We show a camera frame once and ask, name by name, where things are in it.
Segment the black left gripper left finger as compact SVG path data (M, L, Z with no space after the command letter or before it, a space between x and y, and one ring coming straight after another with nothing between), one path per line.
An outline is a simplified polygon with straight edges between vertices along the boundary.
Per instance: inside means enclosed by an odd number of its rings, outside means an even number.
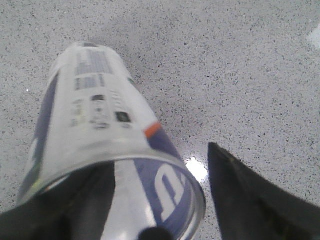
M0 215L2 240L171 240L162 226L127 233L109 221L116 190L114 162L72 172L52 189Z

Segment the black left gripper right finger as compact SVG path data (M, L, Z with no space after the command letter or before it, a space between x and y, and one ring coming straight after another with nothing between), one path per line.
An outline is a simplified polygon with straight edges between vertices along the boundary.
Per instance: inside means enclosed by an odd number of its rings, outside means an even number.
M224 240L318 240L320 208L290 194L217 143L208 144L208 169Z

